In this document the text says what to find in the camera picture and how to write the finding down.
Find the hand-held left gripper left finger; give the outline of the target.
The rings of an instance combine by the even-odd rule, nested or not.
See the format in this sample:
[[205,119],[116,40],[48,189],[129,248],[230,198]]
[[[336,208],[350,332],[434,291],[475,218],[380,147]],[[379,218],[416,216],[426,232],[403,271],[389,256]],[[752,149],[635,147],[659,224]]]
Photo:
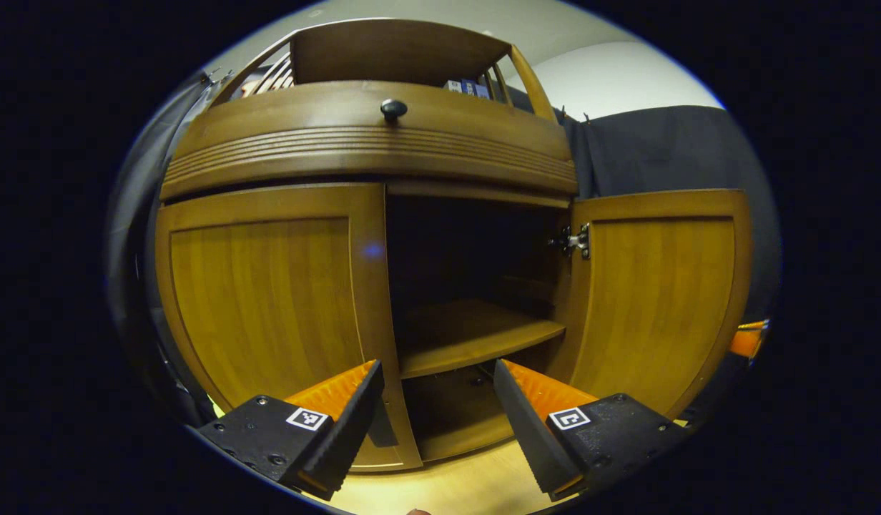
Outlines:
[[383,391],[383,364],[370,360],[284,400],[256,395],[198,433],[261,476],[329,501],[384,404]]

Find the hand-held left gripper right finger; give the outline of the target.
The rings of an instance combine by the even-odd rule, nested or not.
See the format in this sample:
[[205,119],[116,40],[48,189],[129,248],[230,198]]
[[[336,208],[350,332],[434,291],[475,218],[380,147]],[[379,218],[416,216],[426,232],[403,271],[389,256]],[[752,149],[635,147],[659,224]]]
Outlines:
[[688,438],[626,393],[597,398],[511,360],[496,360],[493,387],[551,501],[613,488]]

